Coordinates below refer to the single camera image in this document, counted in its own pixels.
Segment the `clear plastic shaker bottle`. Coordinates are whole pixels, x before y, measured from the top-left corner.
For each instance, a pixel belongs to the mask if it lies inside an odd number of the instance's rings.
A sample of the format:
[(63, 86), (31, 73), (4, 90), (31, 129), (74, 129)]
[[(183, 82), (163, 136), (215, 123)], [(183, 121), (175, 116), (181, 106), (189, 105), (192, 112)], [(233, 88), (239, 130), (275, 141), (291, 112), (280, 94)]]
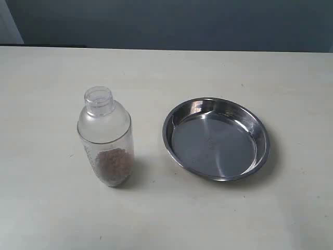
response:
[(96, 177), (117, 187), (130, 177), (134, 166), (131, 116), (107, 87), (88, 89), (84, 100), (78, 135)]

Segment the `round stainless steel tray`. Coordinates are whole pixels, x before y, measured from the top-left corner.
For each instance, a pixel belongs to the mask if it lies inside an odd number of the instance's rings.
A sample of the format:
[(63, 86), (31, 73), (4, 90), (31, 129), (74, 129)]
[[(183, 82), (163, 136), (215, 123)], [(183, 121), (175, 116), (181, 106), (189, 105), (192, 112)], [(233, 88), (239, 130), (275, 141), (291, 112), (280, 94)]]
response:
[(270, 154), (262, 121), (229, 100), (200, 97), (174, 107), (164, 120), (166, 150), (185, 170), (213, 181), (256, 173)]

